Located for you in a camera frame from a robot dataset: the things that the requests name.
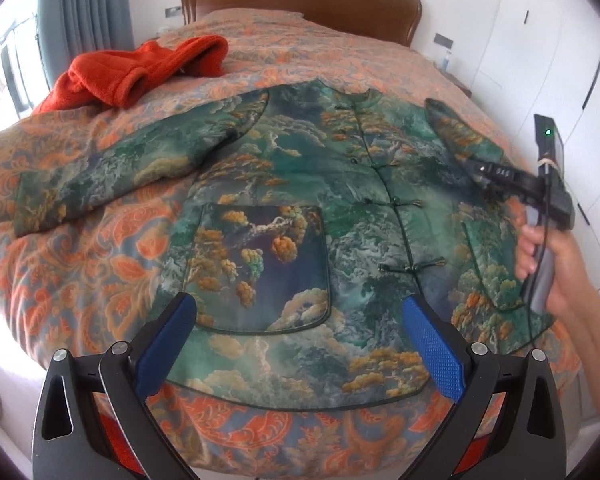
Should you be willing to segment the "person's right forearm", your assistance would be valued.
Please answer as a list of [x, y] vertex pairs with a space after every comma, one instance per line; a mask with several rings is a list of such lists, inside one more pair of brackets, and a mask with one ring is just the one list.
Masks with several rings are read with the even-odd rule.
[[600, 294], [592, 286], [573, 294], [562, 312], [562, 322], [576, 347], [588, 390], [600, 415]]

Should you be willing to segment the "person's right hand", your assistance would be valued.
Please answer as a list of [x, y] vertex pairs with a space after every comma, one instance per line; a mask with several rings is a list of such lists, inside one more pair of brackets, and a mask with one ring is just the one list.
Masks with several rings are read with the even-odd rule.
[[570, 231], [542, 226], [529, 226], [522, 222], [515, 249], [515, 275], [521, 281], [536, 270], [535, 249], [546, 243], [555, 258], [552, 287], [548, 293], [546, 310], [556, 318], [562, 318], [592, 289], [588, 280], [579, 245]]

